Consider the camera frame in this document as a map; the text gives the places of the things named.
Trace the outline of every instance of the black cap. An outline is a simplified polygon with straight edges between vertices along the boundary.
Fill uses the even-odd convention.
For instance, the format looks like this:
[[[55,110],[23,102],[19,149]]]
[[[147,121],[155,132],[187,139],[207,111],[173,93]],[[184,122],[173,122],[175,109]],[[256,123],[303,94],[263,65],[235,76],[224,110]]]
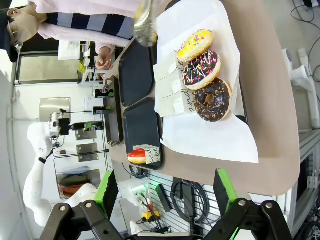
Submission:
[[[10,61],[15,63],[18,60],[18,52],[17,50],[11,45],[11,38],[10,34],[7,30],[7,25],[9,21],[9,17],[7,16],[7,9],[0,10],[0,49],[6,50]]]

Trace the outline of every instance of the red icing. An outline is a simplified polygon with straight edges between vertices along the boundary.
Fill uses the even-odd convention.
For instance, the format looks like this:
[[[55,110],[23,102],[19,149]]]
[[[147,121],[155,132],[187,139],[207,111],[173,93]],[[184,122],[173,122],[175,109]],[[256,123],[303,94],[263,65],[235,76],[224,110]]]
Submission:
[[[139,148],[137,150],[129,152],[128,157],[130,157],[130,158],[145,158],[146,152],[144,149]]]

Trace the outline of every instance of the hand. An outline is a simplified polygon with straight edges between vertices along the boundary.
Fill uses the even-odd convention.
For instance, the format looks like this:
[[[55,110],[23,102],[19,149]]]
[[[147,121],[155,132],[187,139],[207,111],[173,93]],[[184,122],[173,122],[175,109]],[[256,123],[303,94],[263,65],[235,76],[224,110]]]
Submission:
[[[98,70],[110,70],[114,67],[111,60],[110,48],[105,46],[99,50],[99,55],[97,57],[95,67]]]

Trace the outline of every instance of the donut hole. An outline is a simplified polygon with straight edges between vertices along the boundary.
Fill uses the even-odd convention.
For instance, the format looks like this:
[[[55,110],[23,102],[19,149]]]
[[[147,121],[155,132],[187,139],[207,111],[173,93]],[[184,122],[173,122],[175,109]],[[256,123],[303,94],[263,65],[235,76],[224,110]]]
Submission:
[[[208,94],[208,96],[205,97],[205,102],[211,105],[215,101],[215,96],[213,94]]]

